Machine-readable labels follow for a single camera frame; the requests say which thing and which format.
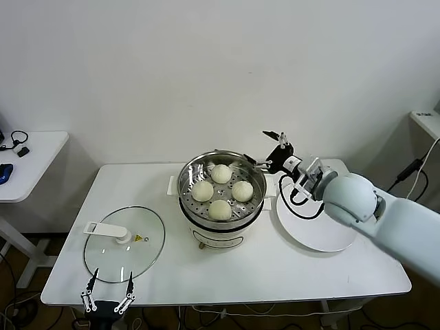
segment white plate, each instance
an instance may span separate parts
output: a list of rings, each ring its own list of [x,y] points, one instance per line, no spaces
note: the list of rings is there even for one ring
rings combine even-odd
[[[290,202],[290,193],[293,185],[283,188],[283,194],[292,210],[305,217],[316,214],[322,202],[309,200],[303,206],[295,206]],[[302,201],[304,195],[299,192],[294,201]],[[293,215],[284,204],[281,195],[276,202],[276,211],[284,229],[295,240],[308,248],[321,252],[336,252],[348,248],[356,237],[356,232],[351,228],[340,225],[327,214],[321,214],[313,220],[303,220]]]

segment computer mouse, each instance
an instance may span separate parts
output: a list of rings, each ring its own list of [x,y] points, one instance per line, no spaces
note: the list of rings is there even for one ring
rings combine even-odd
[[[12,164],[0,164],[0,184],[8,182],[13,170],[14,165]]]

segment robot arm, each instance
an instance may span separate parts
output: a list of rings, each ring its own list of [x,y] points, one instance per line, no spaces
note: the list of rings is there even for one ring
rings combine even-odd
[[[324,212],[333,220],[357,230],[385,253],[440,285],[440,214],[396,198],[360,175],[339,177],[317,157],[303,161],[294,156],[282,135],[283,154],[280,142],[267,159],[274,166],[269,172],[286,172],[296,193],[322,200]],[[377,221],[369,221],[373,215]]]
[[[129,305],[136,299],[133,294],[133,275],[130,273],[125,297],[121,302],[94,300],[92,291],[98,278],[98,269],[87,283],[86,290],[81,292],[84,316],[90,321],[90,330],[111,330],[113,323],[121,319]]]

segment lid handle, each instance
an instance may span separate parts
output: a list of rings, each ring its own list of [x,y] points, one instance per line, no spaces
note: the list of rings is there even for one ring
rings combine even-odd
[[[82,232],[90,235],[115,237],[119,244],[128,243],[131,240],[131,233],[125,227],[102,222],[89,221]]]

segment glass pot lid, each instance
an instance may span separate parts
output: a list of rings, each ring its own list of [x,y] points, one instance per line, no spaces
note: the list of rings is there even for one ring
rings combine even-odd
[[[124,240],[118,240],[98,234],[101,224],[126,228],[128,238],[125,235]],[[159,257],[164,243],[165,227],[159,215],[141,206],[121,208],[107,215],[96,225],[95,233],[89,235],[84,248],[85,265],[90,274],[98,268],[98,279],[101,281],[125,282],[130,272],[135,278],[150,268]]]

